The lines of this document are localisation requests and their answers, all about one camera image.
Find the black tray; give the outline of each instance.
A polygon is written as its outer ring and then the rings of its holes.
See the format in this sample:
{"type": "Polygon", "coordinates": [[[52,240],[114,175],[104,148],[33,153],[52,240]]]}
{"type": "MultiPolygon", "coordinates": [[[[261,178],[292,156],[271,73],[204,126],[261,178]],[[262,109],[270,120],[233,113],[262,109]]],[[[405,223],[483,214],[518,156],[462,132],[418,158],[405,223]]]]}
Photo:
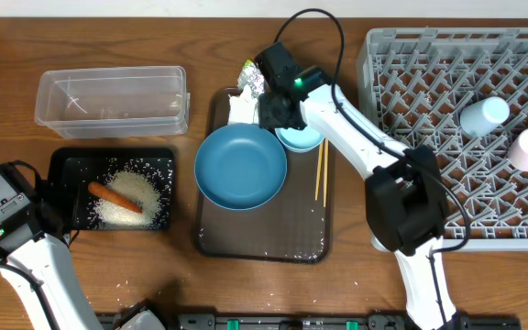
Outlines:
{"type": "MultiPolygon", "coordinates": [[[[229,95],[237,94],[237,89],[226,89],[214,96],[207,135],[227,125],[229,95]]],[[[334,152],[330,149],[326,208],[323,177],[319,199],[314,199],[318,154],[318,148],[302,154],[287,150],[289,170],[284,185],[269,202],[252,210],[224,209],[199,192],[195,246],[210,257],[319,262],[330,246],[334,152]]]]}
{"type": "MultiPolygon", "coordinates": [[[[104,229],[93,210],[97,197],[88,193],[89,182],[105,183],[104,175],[121,171],[129,162],[142,160],[136,171],[153,176],[152,181],[161,192],[162,209],[152,229],[167,229],[174,190],[174,155],[168,148],[60,148],[52,154],[49,167],[49,184],[57,192],[62,191],[67,200],[62,203],[66,214],[71,216],[71,229],[104,229]],[[159,170],[163,179],[154,176],[159,170]]],[[[132,229],[132,227],[111,227],[132,229]]]]}

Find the green strip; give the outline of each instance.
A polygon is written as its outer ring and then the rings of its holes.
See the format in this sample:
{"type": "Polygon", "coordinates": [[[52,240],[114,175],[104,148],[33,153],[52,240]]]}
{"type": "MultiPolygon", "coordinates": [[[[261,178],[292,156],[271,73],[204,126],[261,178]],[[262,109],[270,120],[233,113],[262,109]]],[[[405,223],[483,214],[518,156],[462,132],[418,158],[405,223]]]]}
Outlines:
{"type": "Polygon", "coordinates": [[[227,320],[227,330],[239,330],[239,320],[227,320]]]}
{"type": "Polygon", "coordinates": [[[358,322],[356,321],[347,321],[346,322],[346,330],[358,330],[358,322]]]}

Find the wooden tabletop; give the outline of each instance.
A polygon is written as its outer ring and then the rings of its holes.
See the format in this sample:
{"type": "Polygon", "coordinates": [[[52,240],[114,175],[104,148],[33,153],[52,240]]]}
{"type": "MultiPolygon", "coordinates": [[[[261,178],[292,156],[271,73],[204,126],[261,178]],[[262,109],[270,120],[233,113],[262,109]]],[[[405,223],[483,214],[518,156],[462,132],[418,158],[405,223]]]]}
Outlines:
{"type": "MultiPolygon", "coordinates": [[[[369,243],[364,183],[335,161],[333,242],[315,266],[206,258],[193,246],[195,153],[209,101],[233,86],[246,59],[268,46],[282,20],[174,18],[0,18],[0,163],[24,160],[47,175],[60,147],[163,146],[177,150],[177,194],[168,232],[81,232],[71,247],[77,277],[98,313],[149,298],[162,313],[372,314],[404,311],[395,258],[369,243]],[[64,140],[34,123],[39,78],[48,70],[181,65],[191,93],[189,131],[172,137],[64,140]]],[[[344,19],[346,51],[338,83],[357,103],[356,57],[371,28],[528,27],[528,20],[344,19]]],[[[303,66],[331,72],[338,51],[329,20],[299,20],[282,36],[303,66]]],[[[528,253],[445,256],[453,302],[469,314],[516,314],[528,329],[528,253]]],[[[30,329],[0,276],[0,329],[30,329]]]]}

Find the foil wrapper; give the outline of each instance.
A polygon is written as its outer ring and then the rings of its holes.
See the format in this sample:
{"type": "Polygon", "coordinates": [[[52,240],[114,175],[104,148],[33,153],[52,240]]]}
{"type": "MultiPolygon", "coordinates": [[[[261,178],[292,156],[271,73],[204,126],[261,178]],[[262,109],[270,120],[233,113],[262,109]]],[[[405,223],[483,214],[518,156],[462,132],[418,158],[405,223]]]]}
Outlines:
{"type": "Polygon", "coordinates": [[[246,86],[249,86],[252,91],[252,98],[255,99],[264,93],[266,87],[264,76],[251,60],[246,61],[239,78],[237,78],[237,88],[244,90],[246,86]]]}

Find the carrot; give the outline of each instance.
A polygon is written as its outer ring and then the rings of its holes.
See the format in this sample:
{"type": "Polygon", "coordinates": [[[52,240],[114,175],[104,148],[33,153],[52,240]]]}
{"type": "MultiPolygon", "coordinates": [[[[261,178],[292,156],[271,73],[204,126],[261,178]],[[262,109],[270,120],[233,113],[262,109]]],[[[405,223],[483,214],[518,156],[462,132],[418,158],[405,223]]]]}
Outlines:
{"type": "Polygon", "coordinates": [[[137,206],[135,203],[128,200],[126,197],[120,195],[117,192],[112,191],[111,189],[105,187],[101,183],[91,182],[89,183],[89,193],[106,200],[107,202],[113,203],[117,206],[121,206],[130,211],[141,214],[142,209],[137,206]]]}

